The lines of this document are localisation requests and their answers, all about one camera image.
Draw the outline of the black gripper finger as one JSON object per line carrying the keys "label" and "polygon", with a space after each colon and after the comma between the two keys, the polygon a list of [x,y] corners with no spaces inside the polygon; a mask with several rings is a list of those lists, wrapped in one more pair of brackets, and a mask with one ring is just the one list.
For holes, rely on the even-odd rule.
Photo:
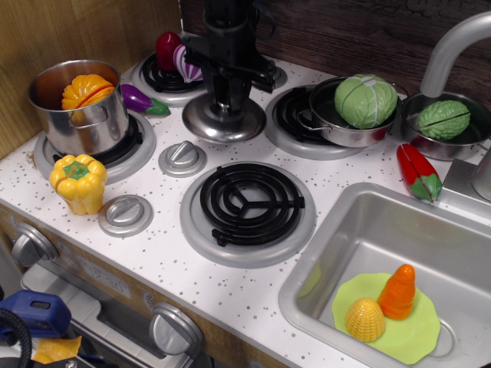
{"label": "black gripper finger", "polygon": [[220,74],[205,71],[205,86],[210,98],[220,106],[225,103],[225,82]]}
{"label": "black gripper finger", "polygon": [[249,79],[232,77],[229,80],[229,109],[238,112],[249,98],[252,82]]}

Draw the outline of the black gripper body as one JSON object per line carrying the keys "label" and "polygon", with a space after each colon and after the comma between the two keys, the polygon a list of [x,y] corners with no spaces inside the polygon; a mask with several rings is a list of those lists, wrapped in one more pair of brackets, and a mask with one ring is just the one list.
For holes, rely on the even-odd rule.
{"label": "black gripper body", "polygon": [[203,72],[224,77],[240,77],[260,90],[271,93],[275,87],[276,66],[256,48],[258,15],[219,19],[203,16],[207,36],[186,36],[185,60]]}

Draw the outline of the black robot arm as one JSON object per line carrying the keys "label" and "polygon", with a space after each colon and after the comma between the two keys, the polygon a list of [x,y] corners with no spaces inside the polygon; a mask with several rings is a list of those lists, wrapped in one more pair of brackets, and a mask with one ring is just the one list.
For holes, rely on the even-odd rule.
{"label": "black robot arm", "polygon": [[263,10],[257,1],[206,1],[207,36],[185,37],[185,61],[203,73],[211,101],[238,112],[252,85],[271,93],[275,64],[256,48],[256,28]]}

